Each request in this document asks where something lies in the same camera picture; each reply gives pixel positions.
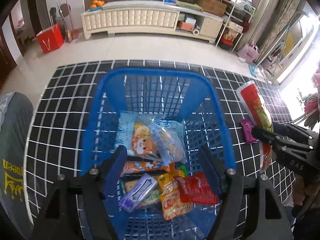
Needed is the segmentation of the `white tv cabinet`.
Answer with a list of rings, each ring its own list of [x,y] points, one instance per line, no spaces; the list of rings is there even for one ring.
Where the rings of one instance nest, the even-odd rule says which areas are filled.
[[[223,18],[152,0],[127,0],[106,3],[101,10],[81,14],[85,39],[92,34],[164,34],[196,38],[214,43]],[[194,25],[192,32],[177,28],[178,21]]]

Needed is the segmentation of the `red yellow snack pouch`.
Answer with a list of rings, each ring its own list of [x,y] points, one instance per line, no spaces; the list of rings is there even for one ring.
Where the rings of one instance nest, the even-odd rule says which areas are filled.
[[[248,81],[236,90],[236,94],[253,126],[273,132],[272,118],[267,105],[254,81]],[[259,140],[260,151],[260,173],[270,166],[272,162],[272,146]]]

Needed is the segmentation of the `orange blue biscuit pack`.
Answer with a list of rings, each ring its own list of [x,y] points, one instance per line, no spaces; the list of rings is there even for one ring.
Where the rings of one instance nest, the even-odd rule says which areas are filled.
[[[162,170],[170,172],[175,169],[175,163],[164,165],[161,161],[127,161],[123,167],[121,177],[128,176],[130,174],[138,174],[144,172],[153,172]]]

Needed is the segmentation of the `green folded cloth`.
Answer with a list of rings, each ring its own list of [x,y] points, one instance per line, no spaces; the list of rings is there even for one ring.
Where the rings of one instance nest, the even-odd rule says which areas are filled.
[[[198,4],[188,3],[188,2],[182,2],[179,0],[176,0],[175,5],[178,7],[183,7],[191,10],[197,10],[197,11],[203,11],[202,7]]]

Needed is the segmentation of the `red gift bag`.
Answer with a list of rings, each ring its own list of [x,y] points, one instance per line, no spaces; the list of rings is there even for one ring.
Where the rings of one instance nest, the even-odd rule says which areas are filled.
[[[61,24],[57,23],[41,31],[36,35],[36,39],[44,54],[59,49],[64,44],[64,39],[61,34]]]

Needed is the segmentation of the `blue striped cracker bag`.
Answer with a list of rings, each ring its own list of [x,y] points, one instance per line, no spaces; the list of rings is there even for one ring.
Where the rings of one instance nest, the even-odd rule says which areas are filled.
[[[184,145],[184,127],[180,122],[171,120],[152,121],[151,138],[155,143],[164,165],[186,163],[187,156]]]

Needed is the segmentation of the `black white grid tablecloth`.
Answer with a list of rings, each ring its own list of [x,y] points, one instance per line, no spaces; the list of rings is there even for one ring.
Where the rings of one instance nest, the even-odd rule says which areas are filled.
[[[50,78],[40,98],[28,135],[25,152],[25,194],[28,193],[26,207],[33,225],[39,215],[43,201],[59,174],[66,176],[80,175],[80,157],[89,122],[89,110],[96,95],[98,83],[103,77],[121,67],[160,68],[162,70],[186,70],[207,78],[217,92],[226,126],[231,136],[237,171],[244,176],[257,177],[260,173],[259,143],[246,144],[241,130],[240,120],[249,118],[240,102],[236,89],[244,83],[254,80],[241,74],[208,66],[173,61],[155,60],[113,60],[86,62],[58,67]],[[153,113],[158,111],[158,103],[152,103],[155,92],[147,92],[151,81],[158,88],[165,89],[165,77],[141,78],[138,85],[133,85],[133,97],[126,95],[138,112]],[[291,115],[278,89],[254,80],[263,96],[272,121],[287,124]],[[272,157],[272,163],[265,170],[271,179],[282,202],[286,202],[292,193],[295,176],[291,171],[279,165]],[[120,239],[204,239],[208,230],[204,224],[191,221],[191,215],[183,215],[172,222],[165,221],[155,212],[160,210],[142,208],[137,215],[129,215],[128,223],[122,222],[120,229],[124,236]]]

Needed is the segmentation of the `oranges in blue bowl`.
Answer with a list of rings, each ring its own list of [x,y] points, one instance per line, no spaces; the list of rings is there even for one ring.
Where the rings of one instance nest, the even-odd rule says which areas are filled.
[[[91,5],[89,6],[89,11],[101,10],[104,5],[105,5],[104,1],[93,0]]]

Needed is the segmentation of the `purple snack packet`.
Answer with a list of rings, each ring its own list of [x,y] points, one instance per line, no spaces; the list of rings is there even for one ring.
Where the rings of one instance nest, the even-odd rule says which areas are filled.
[[[240,121],[240,125],[242,126],[242,132],[244,135],[244,139],[246,144],[251,144],[257,142],[257,139],[255,139],[251,133],[253,126],[253,123],[250,119],[243,119]]]

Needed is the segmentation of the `red noodle snack bag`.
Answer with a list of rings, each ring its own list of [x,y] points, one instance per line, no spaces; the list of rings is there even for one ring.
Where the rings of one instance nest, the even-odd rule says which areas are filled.
[[[216,205],[219,203],[219,198],[212,193],[203,172],[186,178],[175,176],[174,179],[178,185],[181,202],[201,205]]]

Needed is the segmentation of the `green white cracker pack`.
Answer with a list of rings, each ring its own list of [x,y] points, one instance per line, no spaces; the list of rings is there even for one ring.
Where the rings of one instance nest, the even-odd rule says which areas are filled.
[[[149,206],[160,202],[160,195],[162,194],[162,186],[164,186],[167,182],[166,179],[174,178],[174,176],[180,176],[182,178],[185,178],[187,175],[187,170],[184,165],[181,165],[177,170],[173,167],[170,168],[169,173],[161,174],[153,176],[153,179],[155,181],[158,180],[159,177],[161,177],[161,184],[158,183],[153,187],[152,190],[147,192],[141,202],[139,203],[137,208],[140,208],[141,206]]]

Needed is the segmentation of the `purple doublemint gum pack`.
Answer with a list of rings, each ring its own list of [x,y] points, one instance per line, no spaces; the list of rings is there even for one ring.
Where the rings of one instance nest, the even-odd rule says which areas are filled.
[[[145,173],[131,188],[131,190],[119,201],[119,205],[126,212],[135,211],[147,192],[153,189],[157,181]]]

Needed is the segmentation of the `orange snack pouch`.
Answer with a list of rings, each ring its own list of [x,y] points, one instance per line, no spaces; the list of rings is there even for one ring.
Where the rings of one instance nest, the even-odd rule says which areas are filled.
[[[183,171],[176,170],[175,164],[171,163],[169,165],[169,172],[162,174],[157,178],[158,185],[162,191],[160,201],[163,218],[165,220],[171,220],[193,210],[192,203],[184,203],[181,201],[178,183],[174,177],[184,178],[185,176]]]

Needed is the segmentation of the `light blue cartoon snack bag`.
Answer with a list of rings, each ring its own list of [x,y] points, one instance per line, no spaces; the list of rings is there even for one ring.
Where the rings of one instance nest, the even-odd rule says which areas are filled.
[[[167,128],[183,137],[183,125],[174,120],[166,119],[164,114],[121,112],[114,147],[123,145],[131,157],[161,161],[161,155],[151,137],[151,124]]]

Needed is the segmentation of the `cardboard box on cabinet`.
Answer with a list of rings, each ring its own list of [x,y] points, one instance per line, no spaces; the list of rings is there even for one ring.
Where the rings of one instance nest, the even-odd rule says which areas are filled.
[[[227,5],[216,0],[196,0],[196,3],[204,12],[222,17],[226,11]]]

